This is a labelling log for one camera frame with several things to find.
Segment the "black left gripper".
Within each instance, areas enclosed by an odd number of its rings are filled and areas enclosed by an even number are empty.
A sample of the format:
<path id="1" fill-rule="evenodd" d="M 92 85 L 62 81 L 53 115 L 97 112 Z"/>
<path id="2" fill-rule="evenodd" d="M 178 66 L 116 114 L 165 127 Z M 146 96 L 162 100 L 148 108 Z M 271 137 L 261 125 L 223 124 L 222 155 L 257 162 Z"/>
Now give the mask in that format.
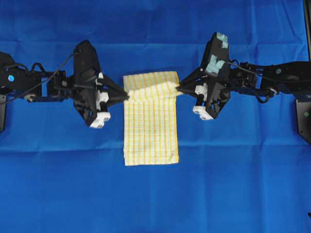
<path id="1" fill-rule="evenodd" d="M 74 51 L 72 99 L 75 110 L 90 128 L 102 128 L 111 115 L 107 110 L 129 96 L 107 75 L 102 74 L 97 52 L 90 41 L 79 43 Z"/>

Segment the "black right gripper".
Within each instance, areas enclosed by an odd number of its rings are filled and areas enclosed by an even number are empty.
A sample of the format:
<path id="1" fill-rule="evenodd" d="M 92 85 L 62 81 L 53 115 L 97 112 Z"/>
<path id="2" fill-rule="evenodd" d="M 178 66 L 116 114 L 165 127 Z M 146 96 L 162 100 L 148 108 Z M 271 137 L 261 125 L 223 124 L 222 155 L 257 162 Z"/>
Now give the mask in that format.
<path id="1" fill-rule="evenodd" d="M 216 119 L 230 100 L 228 62 L 228 37 L 215 32 L 207 42 L 200 67 L 176 87 L 178 92 L 198 99 L 192 110 L 201 120 Z"/>

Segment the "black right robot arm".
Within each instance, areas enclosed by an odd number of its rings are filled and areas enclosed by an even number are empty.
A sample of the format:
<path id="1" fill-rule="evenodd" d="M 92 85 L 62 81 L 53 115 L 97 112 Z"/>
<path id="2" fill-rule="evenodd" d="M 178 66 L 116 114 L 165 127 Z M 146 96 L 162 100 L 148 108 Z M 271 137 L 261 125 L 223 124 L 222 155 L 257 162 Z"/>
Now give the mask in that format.
<path id="1" fill-rule="evenodd" d="M 311 64 L 290 62 L 260 66 L 229 59 L 228 37 L 215 32 L 200 66 L 179 83 L 177 91 L 196 98 L 193 112 L 216 119 L 231 92 L 254 96 L 261 104 L 284 93 L 295 97 L 298 134 L 311 141 Z"/>

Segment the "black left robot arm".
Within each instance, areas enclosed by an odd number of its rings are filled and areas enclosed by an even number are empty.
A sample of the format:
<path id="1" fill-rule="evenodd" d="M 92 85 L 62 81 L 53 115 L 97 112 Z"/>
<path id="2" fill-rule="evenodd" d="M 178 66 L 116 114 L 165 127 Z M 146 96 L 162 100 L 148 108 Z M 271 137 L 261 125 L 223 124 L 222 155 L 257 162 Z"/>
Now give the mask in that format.
<path id="1" fill-rule="evenodd" d="M 101 69 L 96 49 L 88 40 L 69 56 L 73 74 L 46 71 L 41 63 L 28 69 L 11 55 L 0 54 L 0 130 L 4 130 L 6 105 L 16 99 L 33 102 L 73 101 L 75 110 L 90 128 L 102 128 L 110 120 L 108 107 L 129 98 L 126 91 Z"/>

